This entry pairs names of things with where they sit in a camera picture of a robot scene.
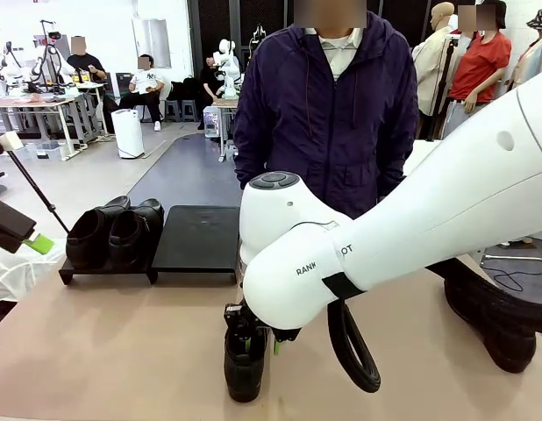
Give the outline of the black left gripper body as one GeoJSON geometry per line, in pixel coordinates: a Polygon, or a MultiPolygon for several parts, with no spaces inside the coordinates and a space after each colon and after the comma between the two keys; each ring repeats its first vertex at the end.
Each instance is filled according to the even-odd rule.
{"type": "Polygon", "coordinates": [[[36,222],[0,200],[0,248],[15,253],[34,233],[36,222]]]}

